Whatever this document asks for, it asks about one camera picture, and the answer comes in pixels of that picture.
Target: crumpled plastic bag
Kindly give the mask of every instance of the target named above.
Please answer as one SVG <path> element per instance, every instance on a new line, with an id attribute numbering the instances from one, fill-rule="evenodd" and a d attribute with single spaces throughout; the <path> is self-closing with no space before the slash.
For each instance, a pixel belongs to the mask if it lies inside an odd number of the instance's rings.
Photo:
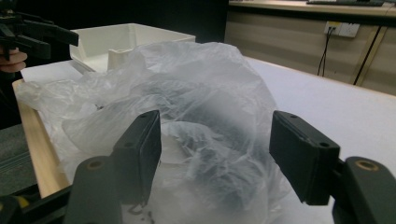
<path id="1" fill-rule="evenodd" d="M 145 214 L 155 223 L 271 223 L 288 191 L 269 154 L 276 104 L 237 48 L 163 42 L 135 48 L 106 73 L 23 83 L 72 182 L 142 113 L 157 109 L 163 154 Z"/>

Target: wooden table edge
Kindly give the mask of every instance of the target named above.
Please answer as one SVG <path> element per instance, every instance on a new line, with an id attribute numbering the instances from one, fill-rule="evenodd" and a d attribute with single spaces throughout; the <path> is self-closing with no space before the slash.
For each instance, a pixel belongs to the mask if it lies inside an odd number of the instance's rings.
<path id="1" fill-rule="evenodd" d="M 12 83 L 15 92 L 22 82 L 23 79 L 19 79 Z M 59 158 L 38 112 L 18 99 L 17 102 L 37 185 L 41 197 L 45 198 L 70 184 L 59 170 Z"/>

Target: beige wall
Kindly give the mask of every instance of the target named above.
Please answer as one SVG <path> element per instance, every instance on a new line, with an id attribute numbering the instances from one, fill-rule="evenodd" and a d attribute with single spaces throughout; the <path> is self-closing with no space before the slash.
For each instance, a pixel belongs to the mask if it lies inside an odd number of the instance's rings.
<path id="1" fill-rule="evenodd" d="M 361 85 L 396 95 L 396 29 L 388 28 Z"/>
<path id="2" fill-rule="evenodd" d="M 310 21 L 291 18 L 271 17 L 247 13 L 229 12 L 225 33 L 225 43 L 234 45 L 252 58 L 298 69 L 313 75 L 325 48 L 326 21 Z M 325 77 L 349 83 L 357 75 L 360 59 L 364 58 L 364 48 L 373 26 L 361 25 L 354 38 L 332 36 L 327 50 Z M 387 68 L 389 61 L 396 60 L 396 34 L 389 31 L 384 41 L 390 46 L 381 46 L 368 70 L 362 86 L 376 91 L 396 89 L 396 83 L 384 87 L 379 77 L 387 77 L 386 83 L 396 80 L 396 67 Z"/>

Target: electrical outlet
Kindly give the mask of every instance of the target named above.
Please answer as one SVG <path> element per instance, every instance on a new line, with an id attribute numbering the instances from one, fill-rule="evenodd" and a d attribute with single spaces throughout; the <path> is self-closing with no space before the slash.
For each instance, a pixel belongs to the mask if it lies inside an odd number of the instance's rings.
<path id="1" fill-rule="evenodd" d="M 357 23 L 346 23 L 341 24 L 339 35 L 347 37 L 355 37 L 359 30 L 359 25 Z"/>
<path id="2" fill-rule="evenodd" d="M 341 24 L 342 23 L 340 21 L 327 21 L 326 27 L 324 28 L 324 34 L 329 33 L 329 29 L 334 28 L 332 35 L 338 35 L 340 33 Z"/>

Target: gray surface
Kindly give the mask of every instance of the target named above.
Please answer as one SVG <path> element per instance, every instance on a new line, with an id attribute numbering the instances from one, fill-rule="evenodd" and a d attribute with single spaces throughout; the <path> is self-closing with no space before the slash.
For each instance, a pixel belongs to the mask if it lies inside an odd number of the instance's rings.
<path id="1" fill-rule="evenodd" d="M 0 130 L 0 195 L 25 189 L 36 183 L 22 126 Z"/>

